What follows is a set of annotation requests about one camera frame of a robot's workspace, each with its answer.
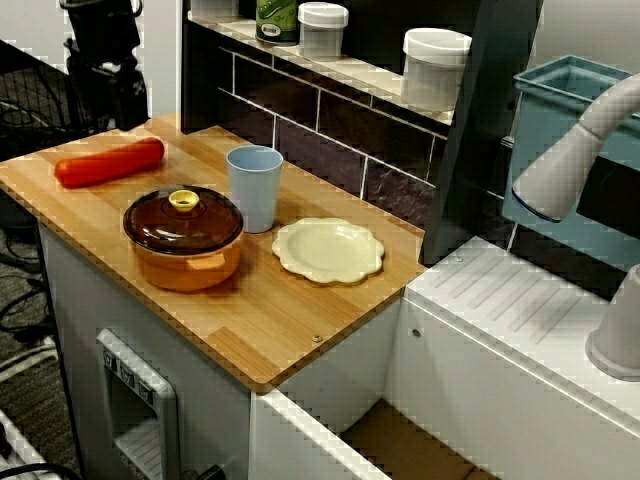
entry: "brown pot lid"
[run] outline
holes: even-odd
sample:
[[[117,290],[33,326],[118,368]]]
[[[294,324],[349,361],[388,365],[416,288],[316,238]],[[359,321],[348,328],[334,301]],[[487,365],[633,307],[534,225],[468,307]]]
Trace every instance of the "brown pot lid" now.
[[[178,190],[198,195],[197,205],[179,212],[169,201]],[[172,185],[140,197],[124,214],[124,230],[138,245],[169,255],[218,250],[242,232],[242,214],[224,195],[203,187]]]

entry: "tile backsplash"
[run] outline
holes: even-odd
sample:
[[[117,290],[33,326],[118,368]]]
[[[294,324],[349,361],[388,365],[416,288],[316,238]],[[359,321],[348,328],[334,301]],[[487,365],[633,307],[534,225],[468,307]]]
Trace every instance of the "tile backsplash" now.
[[[268,52],[211,32],[220,125],[426,230],[450,127]],[[624,272],[501,215],[511,148],[501,145],[478,235],[605,299]]]
[[[215,35],[222,127],[424,229],[448,125]]]

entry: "green jar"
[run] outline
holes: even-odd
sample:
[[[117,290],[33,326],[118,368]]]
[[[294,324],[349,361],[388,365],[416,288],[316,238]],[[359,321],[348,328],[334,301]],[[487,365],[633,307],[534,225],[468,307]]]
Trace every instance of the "green jar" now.
[[[297,13],[297,0],[257,0],[256,38],[276,45],[297,45]]]

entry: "white faucet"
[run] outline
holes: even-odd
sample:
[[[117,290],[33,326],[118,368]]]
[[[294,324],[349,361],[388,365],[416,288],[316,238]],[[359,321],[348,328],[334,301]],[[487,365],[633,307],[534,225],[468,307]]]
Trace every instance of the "white faucet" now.
[[[516,200],[539,217],[560,222],[580,197],[604,141],[638,110],[640,74],[600,95],[571,130],[522,172],[513,183]],[[640,381],[640,265],[629,270],[602,324],[589,335],[586,352],[608,375]]]

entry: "blue cup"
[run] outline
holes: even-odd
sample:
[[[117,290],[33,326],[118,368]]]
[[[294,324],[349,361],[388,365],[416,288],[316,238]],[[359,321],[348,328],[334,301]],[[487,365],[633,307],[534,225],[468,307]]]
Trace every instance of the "blue cup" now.
[[[231,201],[242,212],[245,232],[262,233],[273,226],[282,162],[277,150],[256,145],[227,153]]]

